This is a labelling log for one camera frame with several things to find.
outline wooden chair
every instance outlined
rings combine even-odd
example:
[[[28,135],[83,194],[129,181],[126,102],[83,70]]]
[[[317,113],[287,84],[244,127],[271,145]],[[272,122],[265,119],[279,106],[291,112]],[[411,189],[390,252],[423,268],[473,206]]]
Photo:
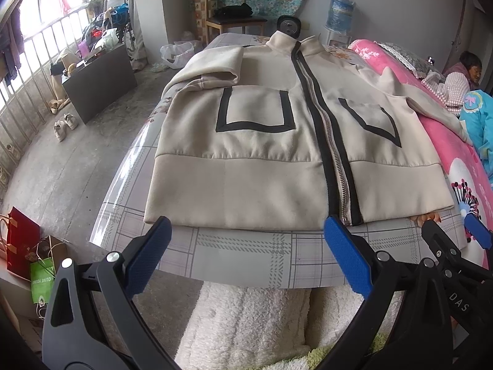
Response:
[[[264,24],[267,19],[262,17],[248,17],[248,18],[209,18],[209,0],[205,0],[205,10],[206,10],[206,43],[210,43],[209,28],[213,27],[219,29],[219,33],[224,33],[224,31],[230,27],[242,27],[242,33],[245,33],[245,27],[247,26],[260,26],[260,35],[264,35]]]

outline pink blanket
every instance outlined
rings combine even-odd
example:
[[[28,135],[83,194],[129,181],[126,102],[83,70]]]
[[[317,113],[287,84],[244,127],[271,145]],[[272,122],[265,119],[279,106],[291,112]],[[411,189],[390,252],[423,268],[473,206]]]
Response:
[[[358,53],[377,73],[382,74],[388,66],[401,83],[420,88],[443,106],[420,80],[378,44],[369,40],[356,40],[349,48]],[[476,151],[439,122],[422,115],[419,117],[442,161],[461,214],[464,217],[472,212],[488,229],[493,229],[493,191]]]

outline red shopping bag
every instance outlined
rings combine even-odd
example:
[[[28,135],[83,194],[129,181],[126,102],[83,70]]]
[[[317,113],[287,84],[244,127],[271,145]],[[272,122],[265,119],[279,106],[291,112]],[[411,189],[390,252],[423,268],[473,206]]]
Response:
[[[0,215],[0,222],[7,226],[7,239],[2,241],[7,256],[7,270],[30,281],[29,264],[37,260],[39,225],[15,207],[12,207],[8,216]]]

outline black hair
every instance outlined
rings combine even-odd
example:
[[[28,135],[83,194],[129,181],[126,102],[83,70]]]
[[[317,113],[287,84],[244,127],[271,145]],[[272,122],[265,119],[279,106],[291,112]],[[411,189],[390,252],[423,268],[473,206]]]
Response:
[[[483,68],[483,64],[481,63],[481,60],[479,57],[470,51],[464,51],[459,58],[459,61],[462,63],[462,65],[465,66],[465,68],[469,71],[470,67],[472,66],[478,66],[480,69]]]

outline jacket pocket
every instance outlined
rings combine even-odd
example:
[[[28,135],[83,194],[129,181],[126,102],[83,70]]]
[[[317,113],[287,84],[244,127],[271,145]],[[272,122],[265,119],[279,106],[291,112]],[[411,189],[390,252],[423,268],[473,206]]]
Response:
[[[377,104],[364,105],[353,101],[351,102],[352,107],[350,107],[345,98],[339,98],[339,103],[346,108],[364,130],[388,139],[397,147],[402,147],[394,118],[383,107]]]
[[[241,129],[271,134],[295,129],[288,92],[248,85],[224,88],[216,132]]]

